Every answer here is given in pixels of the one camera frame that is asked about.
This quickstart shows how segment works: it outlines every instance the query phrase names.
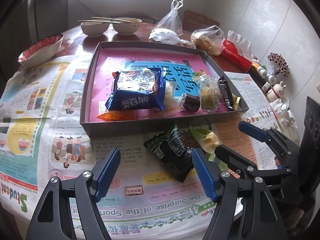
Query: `black snack bag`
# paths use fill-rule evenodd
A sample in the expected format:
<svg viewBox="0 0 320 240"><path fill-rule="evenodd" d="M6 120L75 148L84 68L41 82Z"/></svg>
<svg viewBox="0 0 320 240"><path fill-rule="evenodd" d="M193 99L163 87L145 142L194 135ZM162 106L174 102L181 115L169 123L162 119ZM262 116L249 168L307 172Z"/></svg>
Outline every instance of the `black snack bag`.
<svg viewBox="0 0 320 240"><path fill-rule="evenodd" d="M234 110L234 102L233 102L233 96L231 93L231 89L229 87L228 81L224 76L219 78L218 80L218 86L221 91L221 94L223 96L224 103L226 104L227 108L230 110Z"/></svg>
<svg viewBox="0 0 320 240"><path fill-rule="evenodd" d="M193 169L193 148L185 147L177 125L144 143L164 163L177 181L183 182Z"/></svg>

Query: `decorative flower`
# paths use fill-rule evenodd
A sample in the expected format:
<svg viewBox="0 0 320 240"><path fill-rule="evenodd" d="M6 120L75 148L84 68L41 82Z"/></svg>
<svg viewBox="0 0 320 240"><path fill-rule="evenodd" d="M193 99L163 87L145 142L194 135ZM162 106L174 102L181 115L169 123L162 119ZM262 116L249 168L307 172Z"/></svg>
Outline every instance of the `decorative flower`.
<svg viewBox="0 0 320 240"><path fill-rule="evenodd" d="M271 52L268 59L270 62L273 62L273 65L276 68L275 75L283 74L283 76L287 77L290 74L290 68L281 54L279 55Z"/></svg>

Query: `qr code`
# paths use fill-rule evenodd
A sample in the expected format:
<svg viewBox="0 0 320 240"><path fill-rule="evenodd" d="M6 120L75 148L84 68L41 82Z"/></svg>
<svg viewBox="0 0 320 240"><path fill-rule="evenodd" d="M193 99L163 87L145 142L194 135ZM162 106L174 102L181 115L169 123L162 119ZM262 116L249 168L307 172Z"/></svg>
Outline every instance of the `qr code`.
<svg viewBox="0 0 320 240"><path fill-rule="evenodd" d="M160 150L160 148L158 147L157 149L155 149L154 153L158 156L158 158L161 160L161 158L164 156L164 153Z"/></svg>

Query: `red patterned bowl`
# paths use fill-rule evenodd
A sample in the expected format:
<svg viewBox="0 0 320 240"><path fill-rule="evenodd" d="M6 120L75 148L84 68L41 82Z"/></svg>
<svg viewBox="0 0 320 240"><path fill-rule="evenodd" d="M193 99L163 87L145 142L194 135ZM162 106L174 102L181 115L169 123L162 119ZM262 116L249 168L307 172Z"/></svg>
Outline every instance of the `red patterned bowl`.
<svg viewBox="0 0 320 240"><path fill-rule="evenodd" d="M50 60L60 49L62 39L62 34L55 34L39 40L20 54L18 63L24 67L35 67Z"/></svg>

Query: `chopsticks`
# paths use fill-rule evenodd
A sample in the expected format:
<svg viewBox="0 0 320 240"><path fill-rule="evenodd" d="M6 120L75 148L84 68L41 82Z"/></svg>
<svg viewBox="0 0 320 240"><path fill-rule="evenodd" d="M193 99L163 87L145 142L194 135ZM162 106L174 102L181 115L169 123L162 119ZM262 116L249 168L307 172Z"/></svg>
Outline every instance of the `chopsticks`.
<svg viewBox="0 0 320 240"><path fill-rule="evenodd" d="M78 22L117 23L117 22L111 22L111 21L99 21L99 20L78 20Z"/></svg>
<svg viewBox="0 0 320 240"><path fill-rule="evenodd" d="M104 18L104 17L91 17L93 19L105 19L105 20L113 20L113 21L119 21L123 23L131 23L130 21L125 21L125 20L119 20L119 19L112 19L112 18Z"/></svg>

